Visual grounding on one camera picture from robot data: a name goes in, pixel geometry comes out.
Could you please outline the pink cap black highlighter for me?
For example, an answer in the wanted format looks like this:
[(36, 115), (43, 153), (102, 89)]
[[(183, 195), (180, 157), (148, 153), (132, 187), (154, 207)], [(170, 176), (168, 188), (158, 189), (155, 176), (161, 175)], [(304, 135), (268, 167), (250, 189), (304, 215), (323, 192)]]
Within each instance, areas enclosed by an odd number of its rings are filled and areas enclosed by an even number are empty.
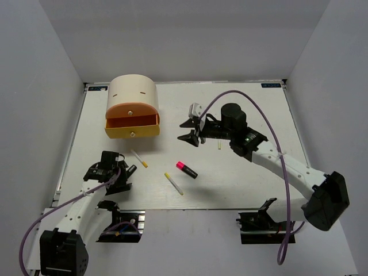
[(187, 165), (185, 165), (182, 162), (177, 162), (176, 167), (193, 179), (196, 179), (198, 177), (198, 174), (194, 170), (192, 170), (191, 168), (189, 168)]

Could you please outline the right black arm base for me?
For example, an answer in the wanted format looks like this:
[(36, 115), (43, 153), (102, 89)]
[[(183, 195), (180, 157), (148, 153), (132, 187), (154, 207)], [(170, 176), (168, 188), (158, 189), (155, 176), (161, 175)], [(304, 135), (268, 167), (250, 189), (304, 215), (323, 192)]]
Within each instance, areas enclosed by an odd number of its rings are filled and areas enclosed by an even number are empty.
[(240, 227), (242, 244), (281, 244), (286, 235), (286, 221), (275, 222), (267, 213), (274, 206), (271, 198), (258, 209), (238, 213), (236, 222)]

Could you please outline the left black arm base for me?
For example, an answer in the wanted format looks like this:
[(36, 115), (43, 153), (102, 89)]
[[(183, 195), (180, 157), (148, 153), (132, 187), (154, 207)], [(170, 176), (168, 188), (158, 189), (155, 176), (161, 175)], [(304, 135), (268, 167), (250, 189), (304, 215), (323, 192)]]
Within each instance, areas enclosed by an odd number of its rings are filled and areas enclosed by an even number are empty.
[(138, 243), (144, 231), (144, 210), (121, 210), (113, 201), (101, 201), (97, 210), (108, 212), (108, 225), (103, 229), (99, 243)]

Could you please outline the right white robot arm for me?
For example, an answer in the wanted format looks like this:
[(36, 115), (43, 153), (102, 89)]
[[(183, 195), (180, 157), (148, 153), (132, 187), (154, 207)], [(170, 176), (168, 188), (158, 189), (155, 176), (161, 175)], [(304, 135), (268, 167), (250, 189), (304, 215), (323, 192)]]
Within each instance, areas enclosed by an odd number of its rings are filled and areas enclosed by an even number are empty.
[(273, 229), (286, 220), (307, 221), (321, 231), (328, 231), (350, 204), (346, 181), (342, 174), (315, 170), (289, 155), (282, 155), (267, 137), (250, 128), (246, 114), (236, 103), (221, 108), (220, 120), (198, 103), (189, 107), (189, 118), (182, 128), (189, 128), (187, 135), (178, 139), (195, 147), (206, 139), (229, 140), (231, 150), (251, 163), (257, 164), (281, 179), (286, 178), (301, 198), (287, 202), (271, 198), (254, 214), (254, 222), (244, 231)]

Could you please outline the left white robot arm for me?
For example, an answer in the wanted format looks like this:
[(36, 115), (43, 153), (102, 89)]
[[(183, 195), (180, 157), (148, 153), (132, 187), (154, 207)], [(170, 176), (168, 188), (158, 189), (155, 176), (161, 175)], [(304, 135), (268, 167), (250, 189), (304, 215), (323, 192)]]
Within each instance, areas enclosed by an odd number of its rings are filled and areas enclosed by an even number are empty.
[(137, 226), (123, 221), (118, 203), (106, 196), (129, 191), (128, 179), (136, 171), (122, 154), (103, 151), (101, 160), (86, 171), (77, 197), (63, 203), (69, 210), (54, 227), (40, 236), (40, 272), (42, 275), (84, 275), (89, 264), (88, 242), (111, 237), (113, 231)]

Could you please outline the orange top drawer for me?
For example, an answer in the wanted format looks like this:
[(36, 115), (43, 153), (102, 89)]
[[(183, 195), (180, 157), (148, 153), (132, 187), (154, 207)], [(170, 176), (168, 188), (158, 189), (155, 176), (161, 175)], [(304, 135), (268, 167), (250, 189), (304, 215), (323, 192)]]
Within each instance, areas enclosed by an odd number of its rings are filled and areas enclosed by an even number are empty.
[(107, 109), (105, 118), (126, 118), (156, 115), (158, 111), (151, 105), (141, 102), (120, 103)]

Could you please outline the white pen yellow cap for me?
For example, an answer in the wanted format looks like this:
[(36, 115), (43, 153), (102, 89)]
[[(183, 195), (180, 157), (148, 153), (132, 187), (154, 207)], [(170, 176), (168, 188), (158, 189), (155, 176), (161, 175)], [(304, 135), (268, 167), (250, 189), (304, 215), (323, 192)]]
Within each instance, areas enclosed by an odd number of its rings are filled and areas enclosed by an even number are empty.
[(140, 157), (140, 155), (133, 149), (131, 149), (131, 153), (134, 155), (134, 157), (145, 167), (147, 168), (148, 165), (146, 162)]
[(172, 184), (172, 186), (176, 189), (176, 191), (182, 196), (183, 195), (182, 189), (176, 184), (176, 182), (172, 179), (172, 177), (170, 177), (167, 172), (164, 173), (164, 176)]

